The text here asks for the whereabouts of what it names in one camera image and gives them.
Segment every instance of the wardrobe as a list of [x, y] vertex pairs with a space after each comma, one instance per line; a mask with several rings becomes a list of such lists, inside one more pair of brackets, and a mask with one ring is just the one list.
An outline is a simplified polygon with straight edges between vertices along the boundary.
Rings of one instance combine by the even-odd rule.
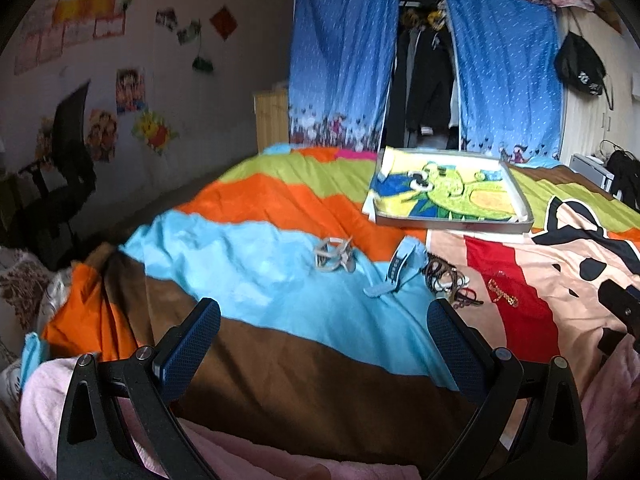
[[558, 24], [562, 39], [567, 30], [581, 33], [598, 53], [607, 70], [605, 85], [613, 105], [611, 110], [604, 94], [589, 96], [564, 90], [560, 161], [568, 165], [574, 153], [608, 158], [613, 145], [603, 140], [632, 149], [635, 131], [631, 101], [632, 68], [623, 37], [593, 12], [577, 7], [572, 7], [571, 11], [559, 9]]

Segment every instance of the brown stripe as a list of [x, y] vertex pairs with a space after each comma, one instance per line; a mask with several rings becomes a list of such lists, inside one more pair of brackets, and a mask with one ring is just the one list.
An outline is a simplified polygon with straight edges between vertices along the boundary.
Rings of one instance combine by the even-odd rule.
[[[117, 265], [133, 282], [140, 276], [133, 269], [142, 266], [126, 260], [120, 255]], [[174, 282], [146, 278], [139, 286], [148, 303], [134, 292], [136, 301], [119, 304], [127, 305], [136, 338], [151, 343], [153, 334], [157, 342], [194, 300]], [[393, 375], [314, 341], [223, 319], [177, 414], [293, 454], [415, 465], [426, 476], [473, 411], [460, 394], [426, 377]], [[500, 446], [491, 468], [503, 460]]]
[[587, 190], [592, 193], [598, 193], [602, 195], [604, 198], [608, 200], [613, 200], [614, 198], [604, 191], [603, 189], [596, 186], [591, 180], [582, 176], [579, 173], [575, 173], [570, 170], [566, 166], [556, 166], [555, 168], [519, 168], [517, 166], [509, 166], [510, 170], [516, 170], [519, 173], [522, 173], [532, 180], [548, 180], [551, 184], [579, 184], [580, 186], [585, 187]]

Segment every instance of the curtain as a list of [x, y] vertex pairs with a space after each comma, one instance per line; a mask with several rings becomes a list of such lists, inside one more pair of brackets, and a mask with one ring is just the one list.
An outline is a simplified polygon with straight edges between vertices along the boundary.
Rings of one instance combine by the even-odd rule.
[[296, 0], [290, 142], [377, 150], [398, 7], [399, 0]]
[[553, 13], [526, 0], [447, 0], [460, 75], [462, 149], [559, 157], [562, 85]]

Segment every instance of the black drawstring bag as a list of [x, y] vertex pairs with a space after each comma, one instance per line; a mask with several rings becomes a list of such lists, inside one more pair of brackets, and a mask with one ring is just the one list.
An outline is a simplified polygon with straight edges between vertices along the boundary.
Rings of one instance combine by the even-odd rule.
[[554, 65], [558, 78], [564, 85], [578, 92], [600, 96], [602, 91], [607, 96], [609, 109], [613, 110], [613, 95], [609, 99], [604, 78], [607, 70], [604, 63], [587, 40], [582, 35], [580, 23], [572, 10], [569, 11], [578, 26], [580, 36], [569, 31], [558, 51]]

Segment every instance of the bed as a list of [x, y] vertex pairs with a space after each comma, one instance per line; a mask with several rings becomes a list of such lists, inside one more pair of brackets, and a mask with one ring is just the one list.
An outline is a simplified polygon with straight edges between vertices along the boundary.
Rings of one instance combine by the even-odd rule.
[[[510, 167], [534, 213], [530, 234], [469, 235], [370, 222], [370, 155], [282, 151], [249, 158], [75, 266], [69, 299], [43, 332], [52, 355], [126, 358], [215, 298], [222, 327], [177, 415], [292, 454], [415, 465], [427, 476], [475, 406], [426, 329], [424, 279], [363, 293], [406, 235], [469, 277], [483, 304], [458, 310], [467, 324], [523, 360], [567, 357], [581, 395], [602, 363], [598, 346], [626, 332], [597, 292], [606, 279], [640, 288], [640, 216], [567, 167]], [[352, 238], [354, 273], [315, 269], [326, 237]]]

